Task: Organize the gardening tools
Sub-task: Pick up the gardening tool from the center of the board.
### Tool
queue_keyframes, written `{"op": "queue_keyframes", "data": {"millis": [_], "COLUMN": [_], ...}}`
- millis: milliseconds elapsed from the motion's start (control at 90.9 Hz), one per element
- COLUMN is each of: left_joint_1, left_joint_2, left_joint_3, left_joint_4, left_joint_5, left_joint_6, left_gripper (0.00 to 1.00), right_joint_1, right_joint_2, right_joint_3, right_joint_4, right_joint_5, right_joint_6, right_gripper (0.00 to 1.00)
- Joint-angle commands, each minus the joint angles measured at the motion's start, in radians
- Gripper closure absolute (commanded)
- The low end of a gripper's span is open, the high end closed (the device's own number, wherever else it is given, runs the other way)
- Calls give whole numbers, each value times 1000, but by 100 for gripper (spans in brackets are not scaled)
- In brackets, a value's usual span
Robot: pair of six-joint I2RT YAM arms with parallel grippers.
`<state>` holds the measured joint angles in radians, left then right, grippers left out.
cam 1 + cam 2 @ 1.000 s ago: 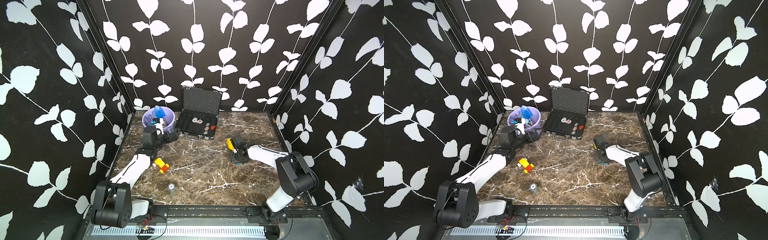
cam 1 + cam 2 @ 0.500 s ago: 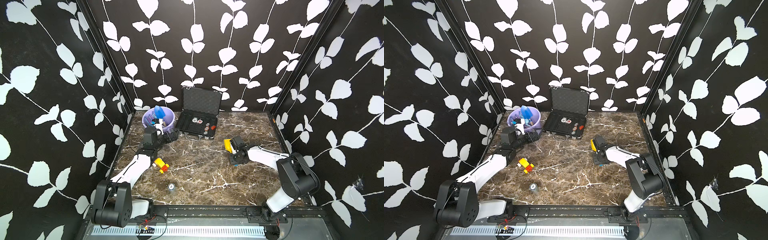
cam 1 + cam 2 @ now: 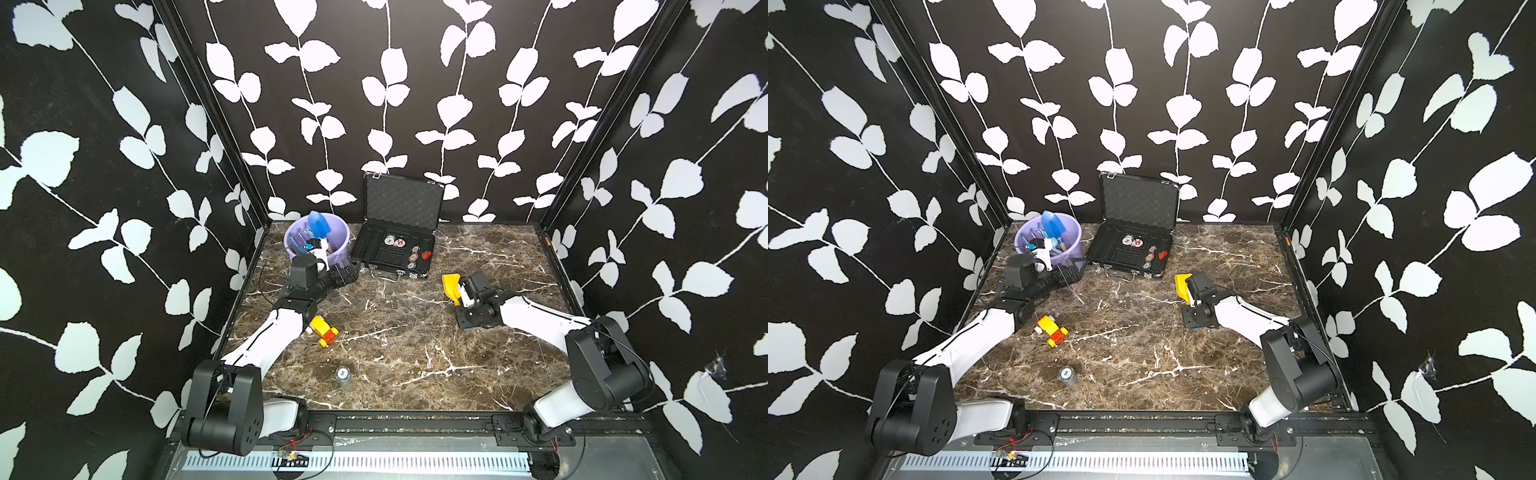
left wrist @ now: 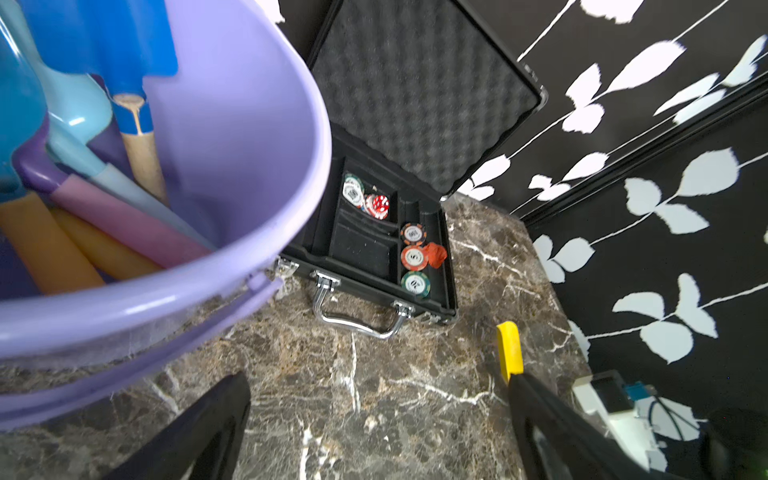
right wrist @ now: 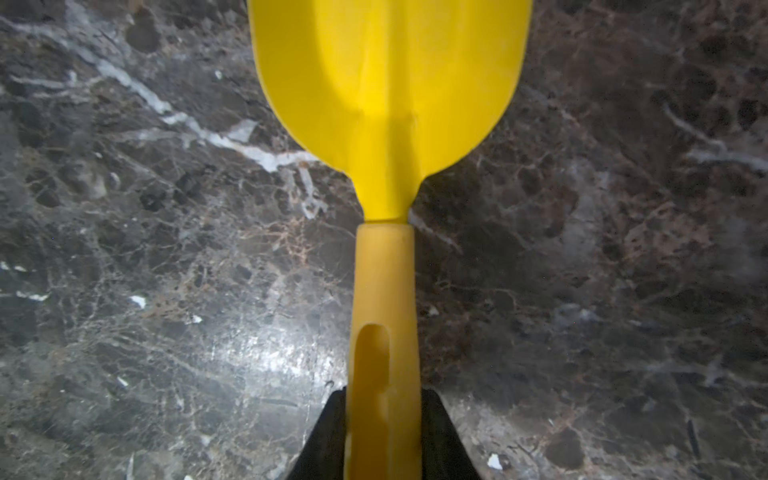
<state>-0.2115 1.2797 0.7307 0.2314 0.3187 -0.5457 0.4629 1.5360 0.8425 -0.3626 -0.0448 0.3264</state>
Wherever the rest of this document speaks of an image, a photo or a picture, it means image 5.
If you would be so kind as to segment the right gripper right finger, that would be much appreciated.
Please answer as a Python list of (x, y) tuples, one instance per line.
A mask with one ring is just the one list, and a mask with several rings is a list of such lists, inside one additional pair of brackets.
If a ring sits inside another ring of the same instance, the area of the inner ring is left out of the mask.
[(422, 390), (422, 478), (424, 480), (480, 480), (438, 393)]

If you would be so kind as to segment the yellow tool wooden tip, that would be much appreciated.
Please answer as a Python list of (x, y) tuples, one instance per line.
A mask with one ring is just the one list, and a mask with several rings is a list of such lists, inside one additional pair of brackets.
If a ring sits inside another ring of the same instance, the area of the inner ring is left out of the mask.
[(422, 387), (409, 210), (423, 181), (469, 154), (516, 90), (529, 1), (252, 1), (266, 98), (307, 152), (353, 183), (354, 298), (341, 479), (423, 474)]

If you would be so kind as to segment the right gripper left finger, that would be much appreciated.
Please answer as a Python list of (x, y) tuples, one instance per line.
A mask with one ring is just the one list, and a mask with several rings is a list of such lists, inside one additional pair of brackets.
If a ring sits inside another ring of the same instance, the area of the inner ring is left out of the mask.
[(287, 480), (342, 480), (346, 442), (346, 388), (329, 396)]

